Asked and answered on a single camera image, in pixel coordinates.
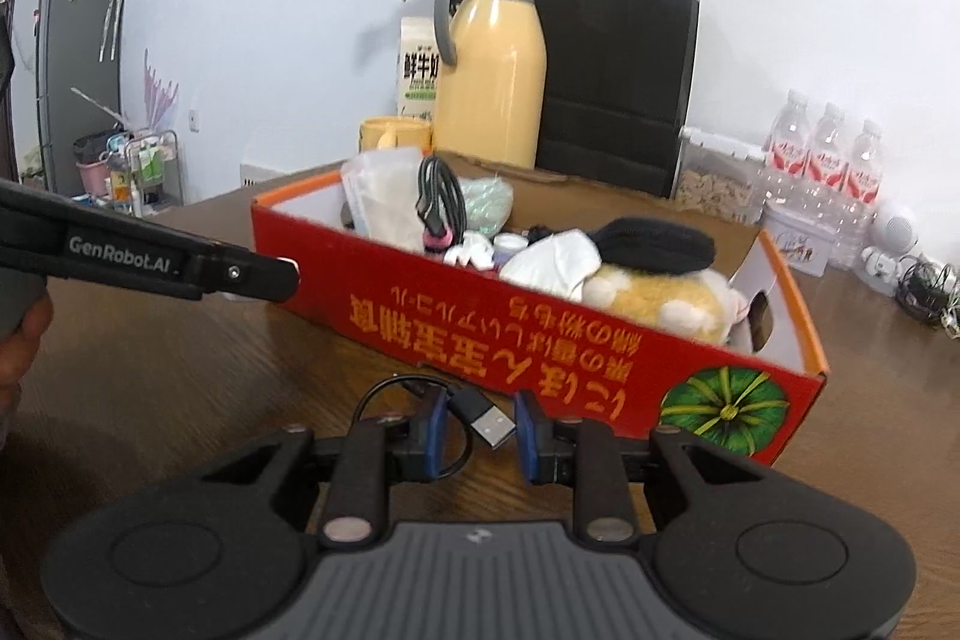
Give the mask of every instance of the green pumpkin picture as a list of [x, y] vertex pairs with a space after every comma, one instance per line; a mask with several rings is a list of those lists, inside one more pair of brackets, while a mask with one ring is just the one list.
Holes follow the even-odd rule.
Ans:
[[773, 441], [789, 407], [768, 373], [722, 366], [697, 372], [667, 391], [659, 422], [752, 456]]

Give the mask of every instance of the brown door frame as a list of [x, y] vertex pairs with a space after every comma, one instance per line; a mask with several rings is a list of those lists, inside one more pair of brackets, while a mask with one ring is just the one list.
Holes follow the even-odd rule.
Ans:
[[[0, 4], [0, 14], [7, 16], [7, 30], [13, 39], [13, 0], [3, 0]], [[0, 95], [0, 179], [19, 182], [16, 148], [13, 146], [13, 105], [10, 97], [12, 91], [13, 83], [7, 87], [3, 95]]]

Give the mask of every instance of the cardboard box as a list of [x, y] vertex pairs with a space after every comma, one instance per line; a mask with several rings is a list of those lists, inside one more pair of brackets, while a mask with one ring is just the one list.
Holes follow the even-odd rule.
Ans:
[[448, 160], [460, 176], [510, 180], [515, 230], [590, 230], [647, 215], [710, 234], [714, 268], [754, 303], [749, 322], [715, 347], [369, 242], [342, 228], [336, 172], [262, 194], [251, 208], [257, 251], [301, 268], [284, 306], [411, 365], [503, 393], [533, 389], [550, 415], [596, 417], [624, 437], [674, 423], [774, 461], [823, 388], [827, 362], [765, 231], [575, 177]]

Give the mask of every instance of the usb connector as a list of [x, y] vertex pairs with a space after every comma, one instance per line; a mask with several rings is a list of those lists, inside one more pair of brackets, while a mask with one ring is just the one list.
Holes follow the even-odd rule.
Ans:
[[450, 397], [449, 408], [494, 450], [501, 447], [517, 430], [517, 426], [503, 410], [470, 386], [454, 391]]

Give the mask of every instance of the human hand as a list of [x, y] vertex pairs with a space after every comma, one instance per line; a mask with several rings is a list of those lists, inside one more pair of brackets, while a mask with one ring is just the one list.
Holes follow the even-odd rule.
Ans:
[[20, 328], [0, 342], [0, 413], [8, 413], [16, 406], [20, 380], [37, 357], [40, 338], [53, 316], [53, 303], [45, 295], [23, 316]]

